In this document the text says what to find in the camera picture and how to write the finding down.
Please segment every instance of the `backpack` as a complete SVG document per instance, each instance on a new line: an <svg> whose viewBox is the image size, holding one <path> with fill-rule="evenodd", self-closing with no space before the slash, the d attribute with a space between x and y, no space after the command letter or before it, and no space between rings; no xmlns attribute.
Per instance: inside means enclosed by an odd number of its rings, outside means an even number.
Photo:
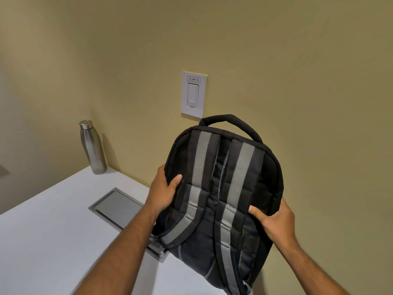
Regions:
<svg viewBox="0 0 393 295"><path fill-rule="evenodd" d="M208 127L227 121L253 140ZM250 294L272 241L248 213L278 211L284 189L280 164L249 125L233 115L201 119L175 140L165 165L183 178L152 234L176 258L231 295Z"/></svg>

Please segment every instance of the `person's left hand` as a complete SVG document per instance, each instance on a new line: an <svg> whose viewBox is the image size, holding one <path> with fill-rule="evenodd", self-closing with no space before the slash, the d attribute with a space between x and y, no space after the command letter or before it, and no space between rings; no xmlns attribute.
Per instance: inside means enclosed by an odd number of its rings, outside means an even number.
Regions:
<svg viewBox="0 0 393 295"><path fill-rule="evenodd" d="M145 203L145 206L155 209L157 213L160 213L171 204L176 187L183 177L181 174L177 175L168 185L164 167L165 165L162 165L158 168Z"/></svg>

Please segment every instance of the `person's right hand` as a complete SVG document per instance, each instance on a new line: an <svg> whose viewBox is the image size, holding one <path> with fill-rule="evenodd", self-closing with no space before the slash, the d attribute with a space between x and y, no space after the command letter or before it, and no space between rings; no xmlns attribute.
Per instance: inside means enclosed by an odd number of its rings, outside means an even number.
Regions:
<svg viewBox="0 0 393 295"><path fill-rule="evenodd" d="M279 210L272 216L267 216L254 206L250 206L248 212L261 222L267 236L273 241L279 251L297 246L295 214L289 208L284 198L281 199Z"/></svg>

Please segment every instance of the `water bottle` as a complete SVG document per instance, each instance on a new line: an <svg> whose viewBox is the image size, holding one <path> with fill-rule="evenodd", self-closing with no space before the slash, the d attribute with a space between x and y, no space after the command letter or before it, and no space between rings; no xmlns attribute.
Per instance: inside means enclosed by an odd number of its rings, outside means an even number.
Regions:
<svg viewBox="0 0 393 295"><path fill-rule="evenodd" d="M81 126L82 145L93 173L96 175L105 173L107 167L104 151L102 150L99 135L93 127L93 122L91 120L82 120L79 122L79 125Z"/></svg>

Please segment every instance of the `gray strap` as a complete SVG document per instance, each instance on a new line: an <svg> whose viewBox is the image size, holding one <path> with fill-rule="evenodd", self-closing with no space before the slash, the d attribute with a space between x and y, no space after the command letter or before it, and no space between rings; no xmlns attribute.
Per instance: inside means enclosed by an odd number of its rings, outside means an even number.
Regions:
<svg viewBox="0 0 393 295"><path fill-rule="evenodd" d="M238 160L236 162L235 171L233 173L232 182L229 187L227 204L225 206L220 224L221 254L229 290L232 295L240 295L240 292L236 283L231 259L231 228L239 202L239 197L243 188L244 179L246 177L248 167L250 166L254 149L255 147L250 144L243 143L242 145Z"/></svg>
<svg viewBox="0 0 393 295"><path fill-rule="evenodd" d="M208 151L211 133L201 131L199 135L198 145L196 147L194 169L192 176L192 186L190 189L187 211L184 217L176 224L176 226L168 232L165 236L161 237L164 244L169 244L175 240L194 220L195 213L199 201L199 193L202 187L203 170L205 166L206 153Z"/></svg>

